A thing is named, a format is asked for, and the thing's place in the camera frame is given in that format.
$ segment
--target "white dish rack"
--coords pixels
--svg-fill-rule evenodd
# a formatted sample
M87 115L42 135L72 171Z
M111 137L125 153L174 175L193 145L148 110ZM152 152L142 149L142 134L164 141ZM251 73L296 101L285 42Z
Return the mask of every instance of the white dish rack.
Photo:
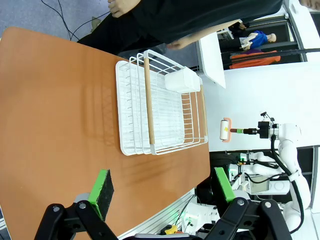
M152 50L116 64L120 147L125 155L161 155L208 142L202 83L200 92L184 94L165 87L165 75L184 68Z

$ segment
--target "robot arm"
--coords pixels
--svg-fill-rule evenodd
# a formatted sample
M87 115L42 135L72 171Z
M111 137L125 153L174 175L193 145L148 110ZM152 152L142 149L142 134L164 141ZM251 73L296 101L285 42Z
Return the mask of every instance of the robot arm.
M276 162L280 166L282 165L282 168L286 168L285 172L288 174L291 182L290 194L292 197L292 201L286 203L283 209L283 216L289 230L295 232L300 222L303 221L303 213L301 213L301 211L308 208L311 201L309 186L307 180L301 173L297 159L296 144L301 136L301 130L295 124L274 124L273 118L271 118L271 121L272 124L268 121L260 121L258 123L258 129L231 129L230 131L232 133L249 135L260 134L261 139L270 138L272 144L274 144L275 140L280 141L278 146L280 159L276 155L274 157L277 159ZM300 206L296 191L299 193L302 206Z
M278 129L278 139L280 140L278 149L280 159L292 174L289 179L291 182L295 181L301 196L303 209L305 210L310 204L311 195L308 182L301 173L301 168L297 159L296 142L299 140L301 131L300 128L294 124L281 124ZM290 185L290 194L292 201L285 205L283 216L289 230L292 231L299 226L301 221L300 206L292 184Z

